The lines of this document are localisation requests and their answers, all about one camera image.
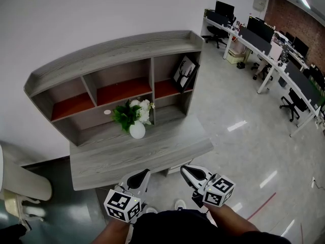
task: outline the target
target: desk leg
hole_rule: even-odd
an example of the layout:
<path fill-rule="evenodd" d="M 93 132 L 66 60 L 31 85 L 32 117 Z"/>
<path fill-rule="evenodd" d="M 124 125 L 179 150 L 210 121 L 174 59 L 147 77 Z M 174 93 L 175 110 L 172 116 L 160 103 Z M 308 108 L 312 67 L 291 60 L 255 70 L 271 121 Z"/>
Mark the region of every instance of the desk leg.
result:
<path fill-rule="evenodd" d="M 313 113 L 311 113 L 311 115 L 309 115 L 309 117 L 298 127 L 298 129 L 296 129 L 296 131 L 294 131 L 292 134 L 290 134 L 290 137 L 295 136 L 296 133 L 298 133 L 307 123 L 309 123 L 313 118 L 315 117 L 315 115 Z"/>
<path fill-rule="evenodd" d="M 297 127 L 300 127 L 310 116 L 313 115 L 313 112 L 310 112 L 298 125 Z"/>
<path fill-rule="evenodd" d="M 272 81 L 270 81 L 269 83 L 268 83 L 268 85 L 267 85 L 267 89 L 268 90 L 270 90 L 270 88 L 281 78 L 281 76 L 280 75 L 277 75 L 277 76 L 275 76 L 276 74 L 274 73 L 273 74 L 273 80 Z"/>
<path fill-rule="evenodd" d="M 265 87 L 266 83 L 269 81 L 269 79 L 270 79 L 270 77 L 271 77 L 273 71 L 274 71 L 274 67 L 272 67 L 272 68 L 270 69 L 270 71 L 269 71 L 268 75 L 266 76 L 265 80 L 263 81 L 262 85 L 259 87 L 259 89 L 258 89 L 258 91 L 257 91 L 258 94 L 261 93 L 261 91 L 262 91 L 263 88 Z"/>
<path fill-rule="evenodd" d="M 227 58 L 228 51 L 229 51 L 230 45 L 232 43 L 232 40 L 233 40 L 233 35 L 232 34 L 229 34 L 229 40 L 228 40 L 227 47 L 225 48 L 225 52 L 224 52 L 224 55 L 223 55 L 223 58 L 224 59 Z"/>

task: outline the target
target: gray wooden desk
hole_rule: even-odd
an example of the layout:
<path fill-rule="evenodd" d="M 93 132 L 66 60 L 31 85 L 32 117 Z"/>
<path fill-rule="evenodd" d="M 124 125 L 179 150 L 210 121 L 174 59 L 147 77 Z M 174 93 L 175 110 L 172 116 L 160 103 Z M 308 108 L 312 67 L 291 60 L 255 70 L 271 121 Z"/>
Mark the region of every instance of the gray wooden desk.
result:
<path fill-rule="evenodd" d="M 158 109 L 156 114 L 160 122 L 149 127 L 139 140 L 115 123 L 84 132 L 82 143 L 70 146 L 74 189 L 116 184 L 135 170 L 148 168 L 159 172 L 213 149 L 195 115 L 185 117 L 175 106 Z"/>

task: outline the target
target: cable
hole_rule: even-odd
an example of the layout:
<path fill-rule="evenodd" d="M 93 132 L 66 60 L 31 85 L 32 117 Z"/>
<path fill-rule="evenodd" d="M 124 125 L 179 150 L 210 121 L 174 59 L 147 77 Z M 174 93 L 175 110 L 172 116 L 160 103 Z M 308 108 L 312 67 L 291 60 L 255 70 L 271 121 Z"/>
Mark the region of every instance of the cable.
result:
<path fill-rule="evenodd" d="M 316 180 L 314 179 L 314 182 L 315 182 L 315 185 L 316 185 L 316 187 L 318 188 L 318 189 L 323 189 L 324 191 L 325 191 L 325 188 L 323 187 L 323 186 L 321 186 L 321 187 L 318 187 L 318 185 L 317 185 L 317 183 L 316 183 Z"/>

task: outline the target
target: shoe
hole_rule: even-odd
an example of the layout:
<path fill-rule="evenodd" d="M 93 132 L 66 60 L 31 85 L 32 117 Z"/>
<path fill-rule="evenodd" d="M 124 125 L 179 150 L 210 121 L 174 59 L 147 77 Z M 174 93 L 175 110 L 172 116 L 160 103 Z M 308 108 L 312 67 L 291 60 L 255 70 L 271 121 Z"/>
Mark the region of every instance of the shoe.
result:
<path fill-rule="evenodd" d="M 186 204 L 183 200 L 177 200 L 175 202 L 175 210 L 183 210 L 186 209 Z"/>
<path fill-rule="evenodd" d="M 146 213 L 147 213 L 147 214 L 150 214 L 150 213 L 157 214 L 158 211 L 157 211 L 155 208 L 148 207 L 148 208 L 146 209 Z"/>

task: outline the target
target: red line on floor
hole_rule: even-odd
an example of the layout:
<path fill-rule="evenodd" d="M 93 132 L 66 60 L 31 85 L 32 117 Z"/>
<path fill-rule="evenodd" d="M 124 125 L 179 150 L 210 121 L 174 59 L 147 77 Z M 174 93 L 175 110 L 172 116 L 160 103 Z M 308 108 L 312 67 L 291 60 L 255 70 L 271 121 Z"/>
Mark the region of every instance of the red line on floor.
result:
<path fill-rule="evenodd" d="M 303 235 L 303 225 L 300 223 L 300 231 L 301 231 L 301 243 L 304 244 L 304 235 Z"/>
<path fill-rule="evenodd" d="M 253 216 L 258 213 L 274 197 L 274 195 L 276 195 L 276 193 L 272 194 L 272 196 L 265 203 L 263 203 L 262 206 L 258 208 L 251 216 L 249 216 L 247 220 L 249 221 L 251 218 L 253 218 Z"/>

